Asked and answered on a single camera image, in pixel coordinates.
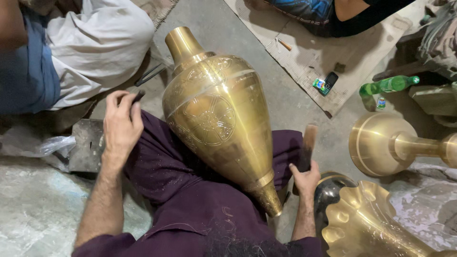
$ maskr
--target brass vessel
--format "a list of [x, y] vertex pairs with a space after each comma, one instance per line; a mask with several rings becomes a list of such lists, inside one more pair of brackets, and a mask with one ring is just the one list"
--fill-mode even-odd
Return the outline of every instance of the brass vessel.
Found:
[[413, 163], [416, 156], [440, 157], [457, 168], [457, 133], [438, 141], [417, 137], [414, 128], [401, 117], [368, 113], [352, 128], [349, 153], [359, 170], [370, 176], [388, 176]]
[[175, 62], [162, 100], [169, 127], [270, 217], [279, 216], [270, 117], [259, 75], [240, 57], [206, 52], [187, 27], [172, 30], [165, 42]]
[[331, 257], [437, 257], [457, 256], [457, 251], [436, 252], [409, 233], [393, 217], [390, 194], [379, 185], [359, 181], [343, 187], [340, 201], [330, 204], [329, 225], [322, 236]]

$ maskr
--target cardboard sheet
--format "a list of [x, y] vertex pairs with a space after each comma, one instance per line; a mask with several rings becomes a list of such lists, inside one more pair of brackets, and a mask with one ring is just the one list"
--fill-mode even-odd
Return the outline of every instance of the cardboard sheet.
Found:
[[[374, 67], [402, 37], [412, 22], [397, 14], [352, 37], [322, 38], [273, 8], [255, 10], [243, 0], [224, 0], [276, 61], [327, 114], [334, 116], [358, 90]], [[291, 52], [276, 43], [276, 37], [292, 46]], [[327, 96], [312, 83], [324, 80], [335, 64], [345, 65], [343, 73]]]

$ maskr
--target wooden hammer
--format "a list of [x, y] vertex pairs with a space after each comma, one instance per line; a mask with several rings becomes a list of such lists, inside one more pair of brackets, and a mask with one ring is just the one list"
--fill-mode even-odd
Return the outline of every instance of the wooden hammer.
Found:
[[[299, 172], [309, 171], [311, 169], [311, 156], [313, 155], [314, 145], [316, 144], [317, 125], [308, 124], [303, 135], [303, 146], [298, 161], [297, 169]], [[298, 189], [293, 185], [292, 193], [298, 195]]]

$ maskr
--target white cloth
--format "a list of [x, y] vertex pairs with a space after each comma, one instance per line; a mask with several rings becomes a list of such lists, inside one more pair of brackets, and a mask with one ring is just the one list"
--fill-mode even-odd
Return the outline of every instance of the white cloth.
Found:
[[130, 0], [83, 0], [81, 14], [52, 19], [46, 34], [61, 92], [51, 110], [82, 103], [132, 77], [153, 33], [149, 16]]

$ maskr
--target forearm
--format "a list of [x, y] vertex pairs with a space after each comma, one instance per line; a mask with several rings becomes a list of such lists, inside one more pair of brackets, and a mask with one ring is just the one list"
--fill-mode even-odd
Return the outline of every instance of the forearm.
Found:
[[312, 197], [300, 196], [297, 218], [292, 233], [292, 241], [316, 236], [316, 225], [314, 223], [314, 200]]
[[340, 21], [347, 21], [368, 7], [364, 0], [335, 0], [335, 14]]
[[0, 49], [15, 49], [27, 44], [27, 31], [18, 0], [0, 1]]
[[124, 209], [122, 205], [122, 172], [119, 166], [102, 163], [97, 182], [87, 200], [76, 235], [75, 248], [100, 235], [122, 233]]

